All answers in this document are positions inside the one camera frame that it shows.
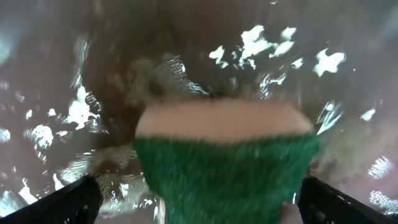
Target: wet surface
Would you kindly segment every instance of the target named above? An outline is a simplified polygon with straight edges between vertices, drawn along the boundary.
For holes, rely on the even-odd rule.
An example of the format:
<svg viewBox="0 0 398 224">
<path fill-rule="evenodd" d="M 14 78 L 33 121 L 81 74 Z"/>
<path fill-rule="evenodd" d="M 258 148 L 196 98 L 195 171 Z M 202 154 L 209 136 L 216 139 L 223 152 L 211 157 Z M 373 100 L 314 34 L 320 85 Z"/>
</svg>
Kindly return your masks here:
<svg viewBox="0 0 398 224">
<path fill-rule="evenodd" d="M 0 0 L 0 215 L 131 141 L 146 103 L 221 96 L 293 101 L 327 145 L 314 173 L 398 212 L 397 21 L 386 0 Z"/>
</svg>

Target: shiny brown surface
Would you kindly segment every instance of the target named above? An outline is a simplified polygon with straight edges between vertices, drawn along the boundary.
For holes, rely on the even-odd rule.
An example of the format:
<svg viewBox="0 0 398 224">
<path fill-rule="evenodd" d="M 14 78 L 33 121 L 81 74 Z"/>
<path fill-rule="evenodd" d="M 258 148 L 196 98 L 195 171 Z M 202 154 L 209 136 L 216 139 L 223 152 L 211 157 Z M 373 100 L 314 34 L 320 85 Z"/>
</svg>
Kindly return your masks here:
<svg viewBox="0 0 398 224">
<path fill-rule="evenodd" d="M 9 141 L 0 143 L 0 196 L 11 190 L 26 205 L 18 196 L 22 180 L 27 180 L 31 195 L 44 197 L 55 190 L 53 175 L 77 154 L 131 140 L 142 104 L 126 104 L 108 77 L 128 77 L 132 61 L 141 57 L 159 61 L 170 52 L 181 55 L 189 79 L 214 96 L 291 100 L 314 123 L 334 101 L 340 107 L 333 118 L 343 114 L 322 133 L 331 153 L 321 159 L 315 173 L 381 212 L 398 212 L 397 15 L 393 1 L 387 0 L 0 0 L 0 128 L 11 134 Z M 272 42 L 280 41 L 286 27 L 296 27 L 294 47 L 277 58 L 269 58 L 270 50 L 260 53 L 255 70 L 220 69 L 208 58 L 220 45 L 226 52 L 237 50 L 242 32 L 256 24 L 265 27 Z M 85 41 L 87 50 L 79 51 Z M 346 60 L 337 73 L 319 77 L 313 68 L 317 53 L 325 48 L 328 54 L 344 52 Z M 303 66 L 291 69 L 300 57 Z M 102 119 L 97 131 L 90 131 L 88 123 L 79 130 L 75 123 L 63 123 L 76 98 L 71 83 L 79 69 L 86 91 L 101 103 L 89 103 L 90 111 Z M 267 84 L 270 95 L 258 91 L 264 74 L 273 79 L 283 73 L 282 85 Z M 52 108 L 55 116 L 48 115 Z M 373 108 L 376 113 L 370 121 L 360 119 Z M 32 116 L 27 119 L 29 110 Z M 26 130 L 39 125 L 52 132 L 46 149 L 35 149 L 45 139 L 26 137 Z M 60 131 L 68 134 L 57 134 Z M 381 156 L 389 163 L 383 159 L 380 164 L 390 169 L 378 168 L 385 175 L 376 180 L 369 168 Z M 372 191 L 382 192 L 395 207 L 372 204 Z M 153 212 L 140 210 L 132 216 L 98 223 L 150 223 Z"/>
</svg>

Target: sponge edge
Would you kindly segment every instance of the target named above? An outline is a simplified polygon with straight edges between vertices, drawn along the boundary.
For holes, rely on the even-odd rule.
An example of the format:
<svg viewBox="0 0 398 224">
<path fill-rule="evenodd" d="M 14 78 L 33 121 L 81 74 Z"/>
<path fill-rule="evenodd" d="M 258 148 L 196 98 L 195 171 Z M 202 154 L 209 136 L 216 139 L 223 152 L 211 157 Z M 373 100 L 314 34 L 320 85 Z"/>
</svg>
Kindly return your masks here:
<svg viewBox="0 0 398 224">
<path fill-rule="evenodd" d="M 163 198 L 166 224 L 279 223 L 320 150 L 313 134 L 234 144 L 138 137 L 149 188 Z"/>
</svg>

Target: black object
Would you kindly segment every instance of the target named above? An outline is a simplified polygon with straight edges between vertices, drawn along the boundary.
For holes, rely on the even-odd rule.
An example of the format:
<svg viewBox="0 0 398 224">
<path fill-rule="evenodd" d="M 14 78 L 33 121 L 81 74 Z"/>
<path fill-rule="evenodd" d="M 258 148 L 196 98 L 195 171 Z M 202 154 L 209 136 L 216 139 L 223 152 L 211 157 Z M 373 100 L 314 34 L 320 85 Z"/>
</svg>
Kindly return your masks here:
<svg viewBox="0 0 398 224">
<path fill-rule="evenodd" d="M 93 224 L 102 201 L 97 182 L 86 176 L 0 219 L 0 224 Z"/>
<path fill-rule="evenodd" d="M 298 208 L 304 224 L 397 224 L 314 177 L 303 179 Z"/>
</svg>

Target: scrubbing pad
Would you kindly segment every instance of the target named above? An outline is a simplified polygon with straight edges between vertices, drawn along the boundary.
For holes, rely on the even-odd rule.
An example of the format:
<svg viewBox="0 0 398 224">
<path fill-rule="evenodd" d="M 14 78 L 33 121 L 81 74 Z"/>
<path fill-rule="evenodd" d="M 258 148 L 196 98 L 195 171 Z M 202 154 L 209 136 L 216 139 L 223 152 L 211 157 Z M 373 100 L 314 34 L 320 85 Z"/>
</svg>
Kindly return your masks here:
<svg viewBox="0 0 398 224">
<path fill-rule="evenodd" d="M 138 137 L 133 146 L 166 224 L 279 223 L 320 150 L 315 135 L 234 144 Z"/>
</svg>

